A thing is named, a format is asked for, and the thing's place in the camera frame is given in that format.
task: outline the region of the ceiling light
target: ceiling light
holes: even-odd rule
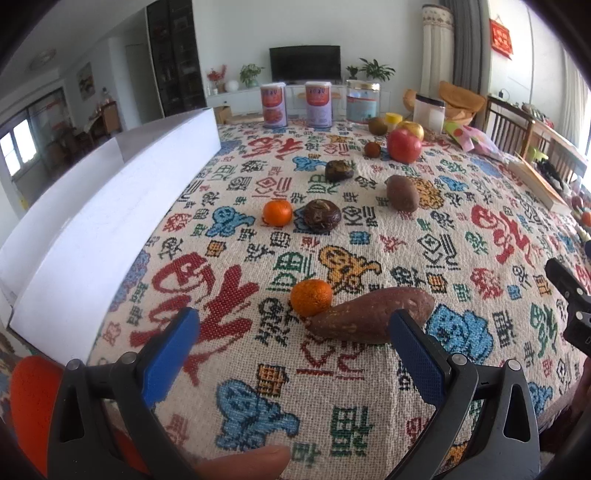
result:
[[[56,49],[55,48],[50,48],[48,50],[43,50],[43,51],[39,52],[31,60],[31,63],[29,64],[29,70],[37,70],[37,69],[43,67],[48,61],[50,61],[55,56],[56,56]]]

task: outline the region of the can label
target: can label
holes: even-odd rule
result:
[[[261,101],[264,126],[268,128],[286,127],[287,111],[285,110],[283,87],[261,87]]]
[[[356,98],[347,95],[347,120],[367,124],[378,116],[378,101],[371,98]]]
[[[306,123],[310,127],[332,126],[332,99],[329,86],[306,86],[306,113]]]

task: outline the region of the yellow apple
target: yellow apple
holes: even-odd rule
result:
[[[406,130],[411,132],[415,137],[417,137],[421,142],[425,137],[423,126],[421,124],[416,124],[415,122],[400,122],[396,128],[405,128]]]

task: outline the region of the patterned tablecloth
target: patterned tablecloth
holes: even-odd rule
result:
[[[561,338],[566,304],[543,271],[558,257],[591,290],[574,220],[549,213],[503,165],[443,139],[425,142],[411,166],[387,154],[371,160],[363,145],[384,139],[343,123],[219,134],[222,149],[145,244],[91,357],[137,351],[179,308],[199,309],[199,342],[156,408],[179,448],[214,458],[280,443],[292,451],[284,478],[382,479],[420,434],[433,409],[395,351],[306,332],[288,303],[305,278],[332,281],[333,304],[376,288],[427,290],[436,299],[427,331],[479,364],[519,360],[537,414],[574,385],[582,355]],[[334,159],[354,165],[354,177],[327,183]],[[392,174],[417,186],[413,214],[388,206]],[[294,208],[283,228],[261,219],[276,198]],[[328,235],[302,221],[318,198],[343,214]]]

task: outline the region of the can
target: can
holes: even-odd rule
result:
[[[330,82],[306,82],[306,125],[328,128],[332,126],[332,97]]]
[[[379,116],[379,83],[347,80],[347,120],[367,125]]]
[[[262,117],[267,128],[287,127],[285,109],[285,83],[261,85]]]

